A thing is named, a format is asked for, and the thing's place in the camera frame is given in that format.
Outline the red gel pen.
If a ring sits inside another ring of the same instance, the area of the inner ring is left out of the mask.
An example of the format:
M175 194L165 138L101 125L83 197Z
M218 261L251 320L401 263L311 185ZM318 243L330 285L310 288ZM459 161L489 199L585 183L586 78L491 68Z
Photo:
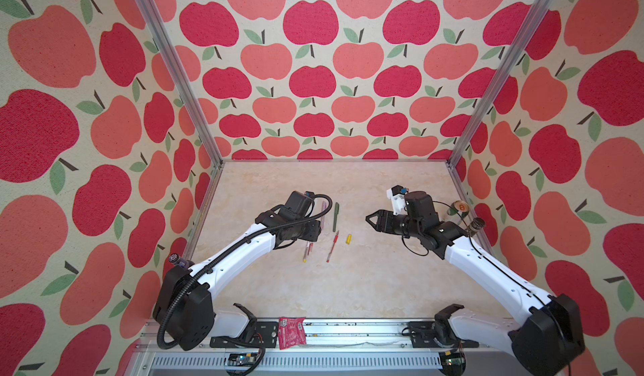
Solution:
M332 243L332 246L330 248L330 251L329 251L329 253L328 253L327 257L326 257L326 263L327 264L330 263L331 257L333 255L334 250L335 250L335 247L337 246L339 236L340 236L340 230L337 230L335 232L333 243Z

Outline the pink pen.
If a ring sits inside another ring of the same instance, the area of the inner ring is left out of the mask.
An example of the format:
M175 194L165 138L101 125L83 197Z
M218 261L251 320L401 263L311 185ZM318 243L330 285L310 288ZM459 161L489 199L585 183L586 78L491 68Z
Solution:
M323 201L320 213L324 213L327 210L328 206L329 205L327 201Z

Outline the green pen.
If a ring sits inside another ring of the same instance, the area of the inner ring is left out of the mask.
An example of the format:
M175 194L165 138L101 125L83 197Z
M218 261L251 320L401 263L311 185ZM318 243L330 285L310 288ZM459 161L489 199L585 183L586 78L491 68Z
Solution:
M333 216L333 232L338 231L338 218L340 214L340 203L335 203L334 205L334 216Z

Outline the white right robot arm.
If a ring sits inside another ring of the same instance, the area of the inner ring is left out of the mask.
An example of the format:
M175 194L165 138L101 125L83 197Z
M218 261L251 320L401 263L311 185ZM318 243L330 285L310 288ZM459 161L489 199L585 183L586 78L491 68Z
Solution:
M434 338L441 346L451 347L461 340L479 342L510 354L532 375L556 375L585 352L578 304L523 279L458 225L387 210L378 210L366 220L379 233L418 239L426 250L469 275L511 316L478 315L453 304L434 317Z

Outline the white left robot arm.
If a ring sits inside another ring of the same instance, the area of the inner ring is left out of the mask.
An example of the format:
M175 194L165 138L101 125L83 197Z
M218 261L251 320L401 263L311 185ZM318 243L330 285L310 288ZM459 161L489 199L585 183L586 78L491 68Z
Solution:
M154 307L159 324L156 343L161 349L189 351L213 338L250 342L254 315L240 305L216 312L214 301L243 270L284 241L315 242L321 234L321 213L288 221L266 211L256 223L218 254L184 268L177 265L164 278Z

